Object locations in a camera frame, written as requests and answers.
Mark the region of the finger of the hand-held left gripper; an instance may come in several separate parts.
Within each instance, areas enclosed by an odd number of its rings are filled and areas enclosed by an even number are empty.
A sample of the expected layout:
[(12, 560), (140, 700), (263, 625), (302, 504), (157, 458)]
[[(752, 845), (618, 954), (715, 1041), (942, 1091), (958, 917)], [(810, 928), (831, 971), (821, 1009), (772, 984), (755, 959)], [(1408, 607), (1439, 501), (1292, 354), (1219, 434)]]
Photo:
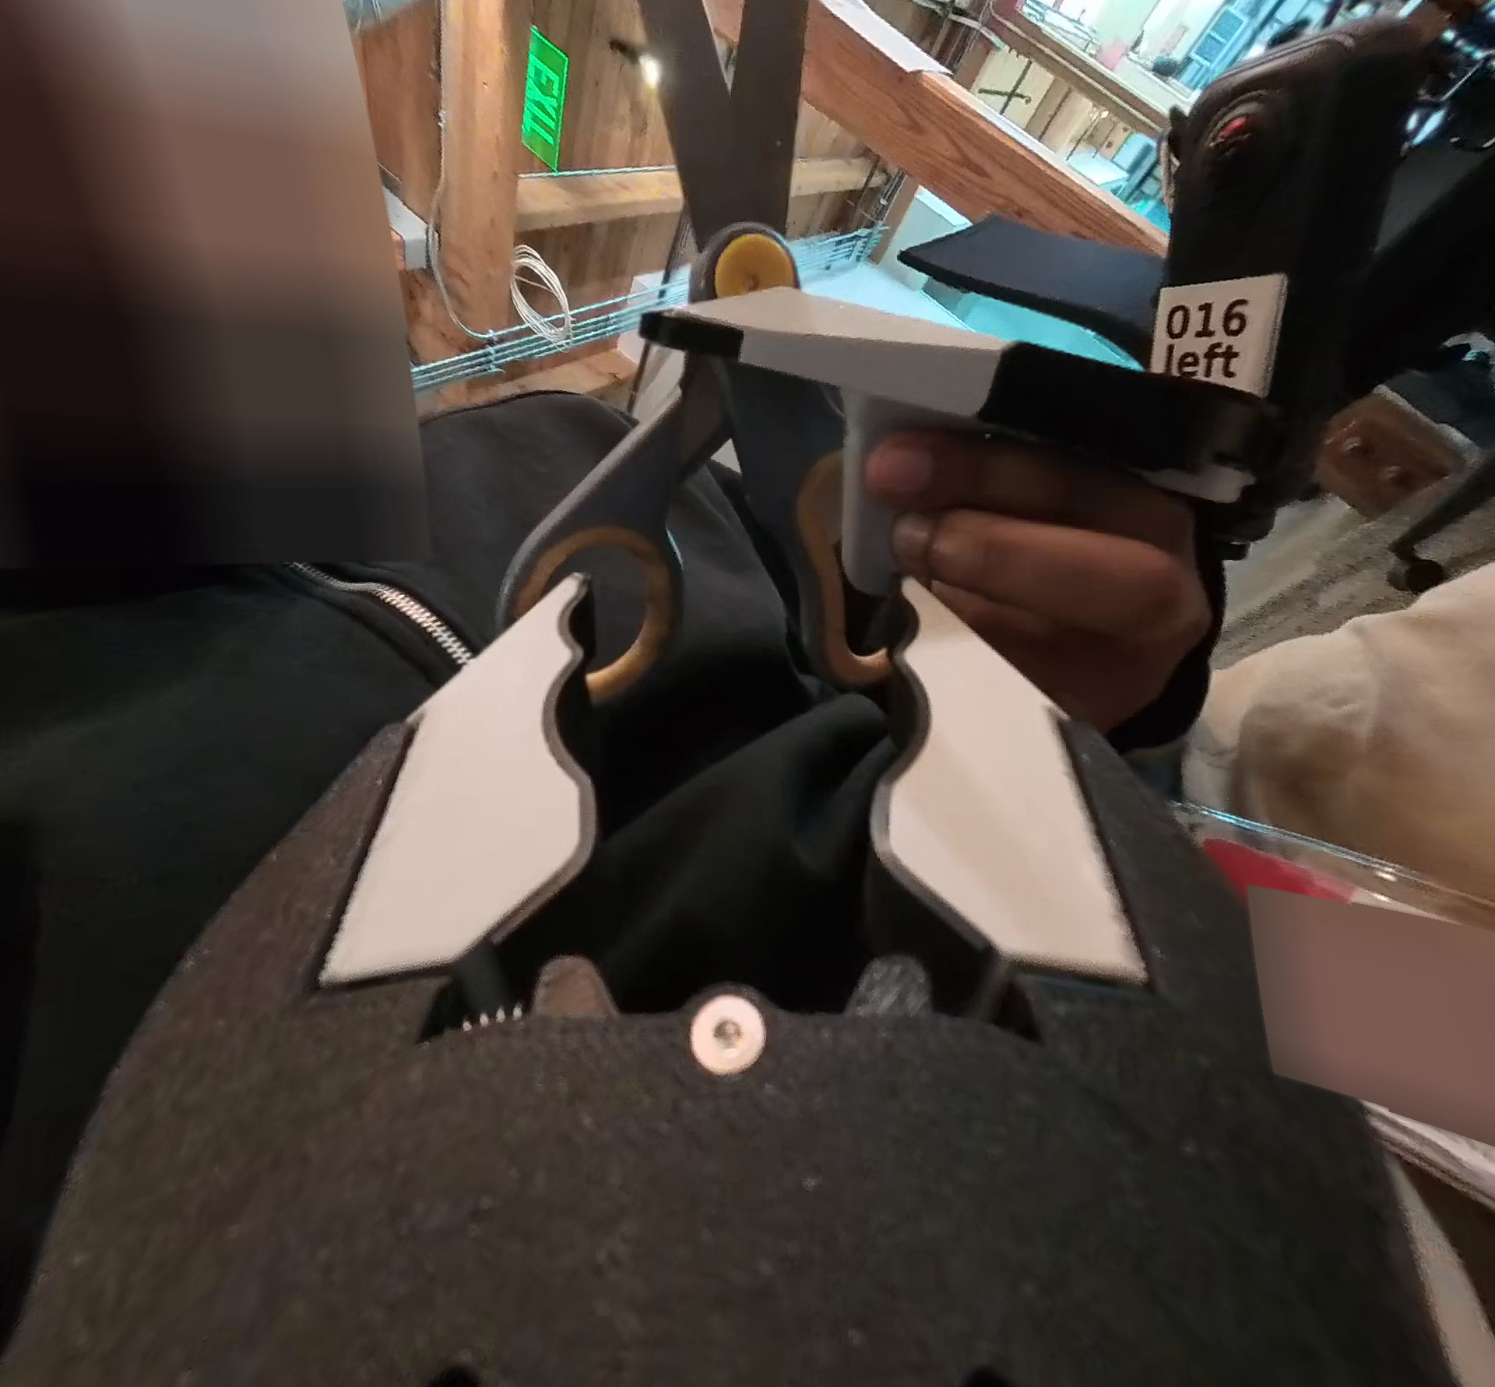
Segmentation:
[(1149, 343), (1166, 259), (1062, 236), (1017, 218), (983, 218), (906, 247), (898, 262), (934, 282), (1093, 331)]
[(842, 413), (839, 555), (860, 593), (891, 593), (894, 515), (867, 490), (877, 443), (906, 430), (975, 427), (1018, 343), (797, 289), (645, 314), (646, 342), (828, 385)]

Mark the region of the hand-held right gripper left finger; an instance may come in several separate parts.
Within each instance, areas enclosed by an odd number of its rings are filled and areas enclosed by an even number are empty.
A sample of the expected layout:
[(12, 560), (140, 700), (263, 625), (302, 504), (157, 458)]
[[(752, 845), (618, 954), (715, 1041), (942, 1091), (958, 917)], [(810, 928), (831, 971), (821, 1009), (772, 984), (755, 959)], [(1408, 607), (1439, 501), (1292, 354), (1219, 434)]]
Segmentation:
[(564, 578), (411, 716), (321, 987), (455, 971), (589, 862), (595, 792), (562, 736), (589, 709), (589, 586)]

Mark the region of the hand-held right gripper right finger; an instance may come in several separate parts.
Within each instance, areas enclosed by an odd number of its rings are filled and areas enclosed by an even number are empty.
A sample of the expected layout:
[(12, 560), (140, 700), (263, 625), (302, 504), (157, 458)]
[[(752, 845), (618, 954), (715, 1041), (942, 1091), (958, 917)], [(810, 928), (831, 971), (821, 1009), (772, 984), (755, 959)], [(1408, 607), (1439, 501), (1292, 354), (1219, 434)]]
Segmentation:
[(1068, 717), (925, 588), (900, 600), (895, 759), (869, 814), (888, 938), (959, 1016), (992, 1020), (1023, 973), (1146, 988)]

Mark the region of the large grey and yellow scissors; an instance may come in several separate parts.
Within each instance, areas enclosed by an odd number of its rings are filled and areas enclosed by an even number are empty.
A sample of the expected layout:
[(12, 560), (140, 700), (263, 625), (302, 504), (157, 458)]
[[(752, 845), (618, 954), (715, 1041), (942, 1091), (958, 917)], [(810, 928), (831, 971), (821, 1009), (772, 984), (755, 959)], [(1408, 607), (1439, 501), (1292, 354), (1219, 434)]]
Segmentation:
[(769, 360), (716, 309), (763, 307), (771, 326), (817, 307), (800, 290), (782, 229), (788, 218), (810, 0), (744, 0), (737, 64), (726, 77), (704, 0), (638, 0), (662, 63), (660, 106), (699, 254), (687, 306), (648, 314), (648, 342), (684, 354), (679, 385), (542, 519), (514, 557), (497, 602), (506, 630), (564, 569), (595, 549), (635, 558), (645, 614), (629, 649), (585, 678), (606, 703), (657, 663), (684, 613), (684, 568), (668, 533), (676, 487), (724, 443), (737, 455), (757, 524), (791, 564), (796, 616), (811, 666), (830, 684), (866, 691), (889, 672), (883, 652), (852, 650), (847, 593), (895, 591), (897, 515), (872, 499), (866, 460), (880, 435), (855, 398), (850, 351)]

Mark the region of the person's left hand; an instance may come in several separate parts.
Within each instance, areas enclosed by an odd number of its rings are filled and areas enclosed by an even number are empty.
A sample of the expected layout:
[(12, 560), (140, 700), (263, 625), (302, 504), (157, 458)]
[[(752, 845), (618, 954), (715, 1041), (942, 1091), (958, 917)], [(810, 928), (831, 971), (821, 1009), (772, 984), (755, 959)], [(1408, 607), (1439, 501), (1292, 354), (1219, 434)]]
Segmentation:
[(1208, 624), (1194, 505), (1053, 449), (956, 434), (883, 440), (869, 494), (898, 571), (1070, 716), (1123, 716), (1120, 663), (1188, 652)]

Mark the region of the person's black zip jacket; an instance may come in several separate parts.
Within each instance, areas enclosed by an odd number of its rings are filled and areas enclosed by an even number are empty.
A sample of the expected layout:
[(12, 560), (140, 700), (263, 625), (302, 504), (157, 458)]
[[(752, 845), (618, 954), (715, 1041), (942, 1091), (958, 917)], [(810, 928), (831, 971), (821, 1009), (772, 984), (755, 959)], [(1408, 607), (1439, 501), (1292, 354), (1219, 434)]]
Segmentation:
[[(632, 429), (532, 393), (420, 426), (431, 560), (3, 575), (3, 1253), (26, 1272), (103, 1083), (232, 892), (364, 744), (497, 633), (518, 546)], [(870, 951), (878, 706), (822, 686), (737, 476), (679, 485), (676, 644), (587, 744), (601, 843), (500, 949), (592, 960), (629, 1012), (740, 984), (844, 1002)]]

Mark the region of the clear plastic container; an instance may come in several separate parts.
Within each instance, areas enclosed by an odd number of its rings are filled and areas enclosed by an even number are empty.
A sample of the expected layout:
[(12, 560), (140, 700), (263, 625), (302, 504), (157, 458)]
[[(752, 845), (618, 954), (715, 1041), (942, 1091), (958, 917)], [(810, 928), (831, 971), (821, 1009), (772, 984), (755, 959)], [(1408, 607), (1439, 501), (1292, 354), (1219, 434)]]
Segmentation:
[(1272, 890), (1493, 929), (1492, 904), (1387, 861), (1188, 803), (1171, 811), (1241, 901)]

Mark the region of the beige cloth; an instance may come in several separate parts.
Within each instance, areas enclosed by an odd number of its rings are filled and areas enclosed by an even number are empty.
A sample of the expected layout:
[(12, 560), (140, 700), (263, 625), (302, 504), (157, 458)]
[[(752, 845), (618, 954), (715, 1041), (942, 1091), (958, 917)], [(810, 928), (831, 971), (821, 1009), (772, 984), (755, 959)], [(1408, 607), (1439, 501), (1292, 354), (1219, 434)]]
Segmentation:
[(1493, 568), (1213, 675), (1199, 806), (1493, 898)]

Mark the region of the green exit sign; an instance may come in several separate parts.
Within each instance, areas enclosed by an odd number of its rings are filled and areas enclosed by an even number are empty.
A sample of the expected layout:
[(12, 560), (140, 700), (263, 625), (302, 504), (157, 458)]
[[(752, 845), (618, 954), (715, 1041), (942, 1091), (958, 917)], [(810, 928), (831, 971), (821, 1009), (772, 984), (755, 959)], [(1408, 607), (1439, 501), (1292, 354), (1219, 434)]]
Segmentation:
[(559, 172), (562, 159), (568, 81), (568, 53), (539, 27), (531, 27), (520, 141), (551, 173)]

